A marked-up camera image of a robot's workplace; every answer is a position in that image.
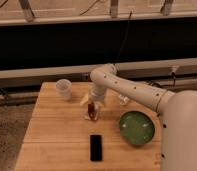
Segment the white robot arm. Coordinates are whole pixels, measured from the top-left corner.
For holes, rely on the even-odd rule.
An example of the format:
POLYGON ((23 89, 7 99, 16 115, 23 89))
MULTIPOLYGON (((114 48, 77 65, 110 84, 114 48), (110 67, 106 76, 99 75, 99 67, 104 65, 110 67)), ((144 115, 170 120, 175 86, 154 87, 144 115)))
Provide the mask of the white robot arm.
POLYGON ((116 75, 113 64, 92 70, 93 99, 104 99, 112 89, 160 116, 160 171, 197 171, 197 91, 172 91, 130 81, 116 75))

